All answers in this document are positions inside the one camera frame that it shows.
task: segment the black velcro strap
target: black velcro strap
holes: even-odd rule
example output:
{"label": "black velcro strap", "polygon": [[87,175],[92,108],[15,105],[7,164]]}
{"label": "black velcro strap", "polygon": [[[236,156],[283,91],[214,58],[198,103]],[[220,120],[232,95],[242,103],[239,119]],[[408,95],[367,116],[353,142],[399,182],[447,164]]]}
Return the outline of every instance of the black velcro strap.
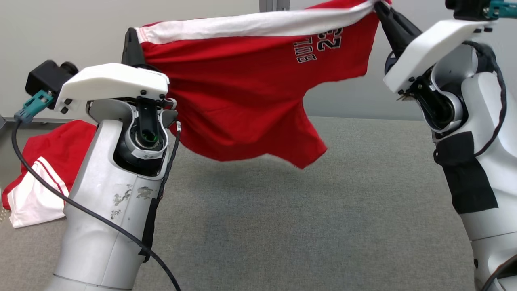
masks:
{"label": "black velcro strap", "polygon": [[[151,205],[149,206],[149,212],[147,213],[147,220],[145,221],[144,233],[142,235],[142,242],[148,248],[153,247],[153,236],[155,234],[155,219],[156,212],[158,210],[158,203],[160,200],[153,198],[151,200]],[[140,250],[139,255],[145,256],[144,263],[149,261],[151,255],[146,254],[144,250]]]}
{"label": "black velcro strap", "polygon": [[472,132],[450,136],[436,145],[434,160],[444,169],[458,214],[498,208],[486,172],[474,156]]}

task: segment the white fabric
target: white fabric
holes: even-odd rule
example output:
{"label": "white fabric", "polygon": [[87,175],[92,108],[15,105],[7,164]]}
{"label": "white fabric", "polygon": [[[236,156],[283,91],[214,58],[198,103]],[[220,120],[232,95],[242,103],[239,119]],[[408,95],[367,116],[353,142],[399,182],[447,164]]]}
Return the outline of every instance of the white fabric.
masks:
{"label": "white fabric", "polygon": [[[35,170],[54,189],[69,196],[63,180],[43,157],[33,164]],[[14,228],[48,222],[65,217],[63,200],[39,183],[31,173],[27,173],[20,184],[7,194],[11,206],[9,220]]]}
{"label": "white fabric", "polygon": [[378,1],[380,0],[366,0],[348,9],[316,8],[165,21],[136,28],[136,31],[140,43],[151,42],[157,45],[187,39],[312,35],[358,22],[373,11],[373,4]]}

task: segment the red and white cloth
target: red and white cloth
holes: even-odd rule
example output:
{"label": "red and white cloth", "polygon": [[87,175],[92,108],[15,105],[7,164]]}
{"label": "red and white cloth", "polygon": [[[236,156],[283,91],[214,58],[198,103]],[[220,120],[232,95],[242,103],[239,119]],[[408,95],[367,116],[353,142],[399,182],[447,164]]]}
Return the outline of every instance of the red and white cloth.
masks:
{"label": "red and white cloth", "polygon": [[[95,130],[84,121],[72,121],[29,138],[22,154],[33,170],[68,197]],[[63,200],[34,179],[23,165],[22,174],[3,191],[2,204],[11,210],[9,219],[15,228],[65,216]]]}
{"label": "red and white cloth", "polygon": [[302,99],[320,83],[366,74],[375,2],[166,21],[137,32],[146,63],[170,78],[186,147],[218,161],[272,154],[305,168],[327,148]]}

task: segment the wall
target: wall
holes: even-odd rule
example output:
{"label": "wall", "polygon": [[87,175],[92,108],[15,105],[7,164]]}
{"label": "wall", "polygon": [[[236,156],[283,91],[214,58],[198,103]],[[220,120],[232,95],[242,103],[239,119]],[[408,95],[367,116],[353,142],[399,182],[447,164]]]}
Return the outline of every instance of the wall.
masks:
{"label": "wall", "polygon": [[[43,61],[72,61],[79,69],[118,63],[127,28],[161,20],[259,11],[259,0],[2,0],[0,115],[9,118],[28,99],[27,74]],[[45,110],[39,118],[78,119]]]}
{"label": "wall", "polygon": [[[291,0],[290,8],[303,9],[322,0]],[[439,20],[452,19],[452,11],[445,8],[445,1],[394,0],[393,7],[413,21],[421,30],[430,28]],[[501,20],[491,34],[484,34],[483,41],[491,44],[503,70],[507,87],[517,95],[517,48],[516,20]],[[391,51],[381,26],[377,30],[370,56],[368,73],[363,78],[325,83],[310,90],[304,98],[308,115],[325,117],[350,117],[374,119],[421,120],[418,106],[397,101],[382,81],[384,61]]]}

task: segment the gray fabric surface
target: gray fabric surface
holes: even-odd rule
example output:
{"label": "gray fabric surface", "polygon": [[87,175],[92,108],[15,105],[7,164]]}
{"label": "gray fabric surface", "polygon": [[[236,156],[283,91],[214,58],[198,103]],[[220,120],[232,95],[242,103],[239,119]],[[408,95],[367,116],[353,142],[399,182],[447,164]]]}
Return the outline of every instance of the gray fabric surface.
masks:
{"label": "gray fabric surface", "polygon": [[[180,148],[154,250],[183,290],[474,290],[472,252],[428,128],[311,120],[329,150],[303,171]],[[0,290],[41,290],[65,226],[1,224]],[[157,263],[142,266],[134,290],[171,289]]]}

